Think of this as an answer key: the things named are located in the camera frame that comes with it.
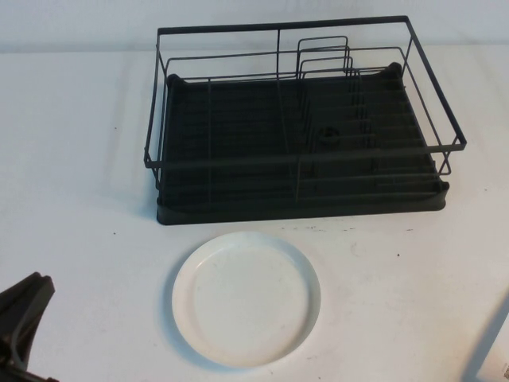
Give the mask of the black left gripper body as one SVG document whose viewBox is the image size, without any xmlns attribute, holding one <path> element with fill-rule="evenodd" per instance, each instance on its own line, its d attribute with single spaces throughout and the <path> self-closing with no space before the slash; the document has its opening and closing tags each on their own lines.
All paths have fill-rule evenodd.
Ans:
<svg viewBox="0 0 509 382">
<path fill-rule="evenodd" d="M 30 353 L 35 338 L 35 330 L 15 336 L 13 333 L 1 335 L 1 381 L 52 381 L 28 370 Z"/>
</svg>

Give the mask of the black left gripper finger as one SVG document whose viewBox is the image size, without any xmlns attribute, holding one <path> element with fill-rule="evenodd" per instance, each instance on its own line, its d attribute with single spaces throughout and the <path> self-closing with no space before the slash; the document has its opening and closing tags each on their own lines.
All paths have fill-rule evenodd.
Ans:
<svg viewBox="0 0 509 382">
<path fill-rule="evenodd" d="M 37 294 L 43 276 L 34 272 L 1 293 L 1 331 L 27 326 L 38 315 Z"/>
<path fill-rule="evenodd" d="M 31 274 L 21 284 L 24 289 L 14 306 L 10 348 L 13 357 L 29 359 L 35 333 L 55 288 L 52 279 L 41 274 Z"/>
</svg>

